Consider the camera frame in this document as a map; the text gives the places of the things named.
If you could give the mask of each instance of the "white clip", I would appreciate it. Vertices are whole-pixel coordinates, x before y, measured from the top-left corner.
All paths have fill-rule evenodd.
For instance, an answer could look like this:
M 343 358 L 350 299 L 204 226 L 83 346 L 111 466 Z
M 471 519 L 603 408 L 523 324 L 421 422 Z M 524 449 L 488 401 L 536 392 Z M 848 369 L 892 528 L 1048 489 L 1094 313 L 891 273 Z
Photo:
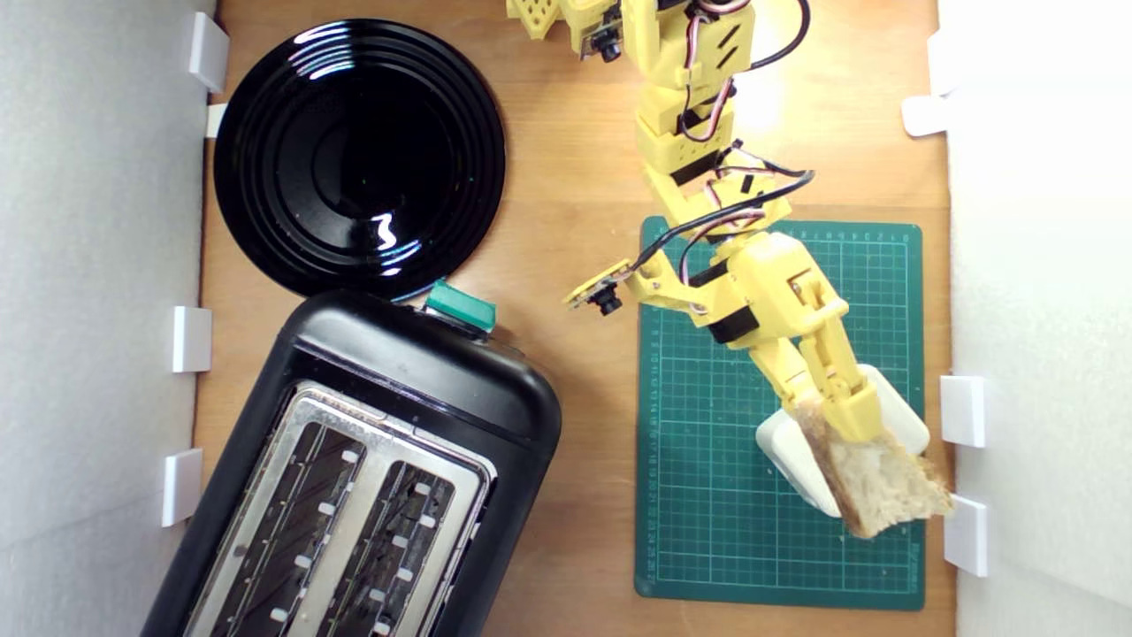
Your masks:
M 952 496 L 955 510 L 943 519 L 943 559 L 976 577 L 987 576 L 987 507 Z
M 205 123 L 205 139 L 215 139 L 220 134 L 220 122 L 228 111 L 228 102 L 223 104 L 208 104 L 208 120 Z
M 979 377 L 940 378 L 943 440 L 983 449 L 987 446 L 984 381 Z
M 912 137 L 943 132 L 950 124 L 945 96 L 962 84 L 967 75 L 967 55 L 951 31 L 940 28 L 927 38 L 928 80 L 931 95 L 906 97 L 900 104 L 904 130 Z
M 165 488 L 161 526 L 169 527 L 188 518 L 200 502 L 200 475 L 204 455 L 189 449 L 165 457 Z
M 212 310 L 179 304 L 173 308 L 173 373 L 212 369 Z
M 229 37 L 208 17 L 197 11 L 192 18 L 192 45 L 189 50 L 189 72 L 212 93 L 224 89 L 228 75 Z
M 947 129 L 947 102 L 935 95 L 904 97 L 900 103 L 904 130 L 912 137 L 924 137 Z

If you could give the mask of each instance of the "wooden table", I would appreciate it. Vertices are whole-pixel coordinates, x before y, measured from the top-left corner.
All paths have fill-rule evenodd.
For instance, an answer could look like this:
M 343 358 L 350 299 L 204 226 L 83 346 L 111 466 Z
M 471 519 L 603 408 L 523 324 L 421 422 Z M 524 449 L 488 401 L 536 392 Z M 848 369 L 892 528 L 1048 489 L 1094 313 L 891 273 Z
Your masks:
M 786 165 L 813 167 L 799 218 L 915 222 L 924 229 L 928 456 L 938 442 L 936 378 L 950 365 L 946 156 L 909 139 L 900 101 L 927 91 L 929 0 L 813 0 L 806 43 L 739 80 L 737 134 Z M 794 0 L 755 0 L 756 54 L 794 35 Z M 634 150 L 640 79 L 627 60 L 578 63 L 564 25 L 532 42 L 504 0 L 220 0 L 232 37 L 228 92 L 288 36 L 345 17 L 426 28 L 461 49 L 495 89 L 507 130 L 505 199 L 451 282 L 498 304 L 505 334 L 546 371 L 561 401 L 561 442 L 484 631 L 491 636 L 954 635 L 954 570 L 942 525 L 928 527 L 927 605 L 919 613 L 645 600 L 633 592 L 636 311 L 567 311 L 580 281 L 636 252 L 657 212 Z M 216 96 L 224 101 L 225 95 Z M 233 243 L 206 184 L 201 302 L 214 316 L 213 371 L 201 376 L 196 445 L 212 471 L 275 333 L 299 301 Z

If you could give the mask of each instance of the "bread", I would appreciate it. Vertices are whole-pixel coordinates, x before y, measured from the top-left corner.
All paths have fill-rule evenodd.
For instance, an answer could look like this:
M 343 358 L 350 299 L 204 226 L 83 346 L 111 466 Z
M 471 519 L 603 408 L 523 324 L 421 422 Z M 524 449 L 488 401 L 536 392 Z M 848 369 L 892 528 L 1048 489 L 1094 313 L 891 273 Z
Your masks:
M 868 442 L 848 442 L 825 422 L 816 401 L 799 405 L 796 420 L 849 533 L 875 537 L 894 524 L 951 511 L 951 496 L 933 467 L 904 451 L 887 430 Z

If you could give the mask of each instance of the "yellow robotic arm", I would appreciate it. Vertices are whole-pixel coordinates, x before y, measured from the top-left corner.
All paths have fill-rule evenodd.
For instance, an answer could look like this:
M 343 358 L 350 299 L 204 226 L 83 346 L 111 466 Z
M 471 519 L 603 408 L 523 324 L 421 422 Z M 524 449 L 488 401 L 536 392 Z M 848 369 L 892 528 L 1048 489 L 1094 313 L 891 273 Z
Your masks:
M 637 147 L 671 227 L 636 260 L 578 286 L 567 302 L 593 302 L 608 313 L 620 305 L 616 286 L 624 284 L 640 302 L 684 311 L 717 342 L 747 351 L 788 413 L 820 396 L 823 415 L 844 440 L 880 436 L 876 389 L 858 369 L 841 324 L 848 304 L 799 241 L 767 231 L 790 213 L 784 195 L 813 173 L 751 155 L 731 139 L 731 77 L 754 68 L 749 0 L 555 2 L 508 0 L 508 10 L 537 37 L 547 19 L 563 17 L 581 57 L 611 61 L 624 52 L 636 64 L 648 80 L 636 109 Z M 799 3 L 798 37 L 755 66 L 801 41 L 809 14 Z M 792 181 L 779 186 L 781 178 Z M 715 241 L 707 269 L 689 274 L 684 258 L 674 266 L 660 248 L 677 234 Z

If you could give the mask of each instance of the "green cutting mat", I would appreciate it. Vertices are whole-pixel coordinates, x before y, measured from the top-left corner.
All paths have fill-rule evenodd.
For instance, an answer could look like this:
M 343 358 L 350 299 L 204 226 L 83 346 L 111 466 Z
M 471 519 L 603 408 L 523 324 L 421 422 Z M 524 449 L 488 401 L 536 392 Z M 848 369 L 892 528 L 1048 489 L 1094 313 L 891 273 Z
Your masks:
M 782 221 L 849 301 L 863 363 L 924 414 L 921 235 L 915 225 Z M 667 225 L 649 217 L 642 240 Z M 675 262 L 684 240 L 666 248 Z M 707 266 L 697 244 L 689 269 Z M 687 316 L 642 305 L 636 589 L 650 597 L 919 610 L 924 524 L 857 540 L 794 491 L 755 445 L 779 408 L 755 365 Z

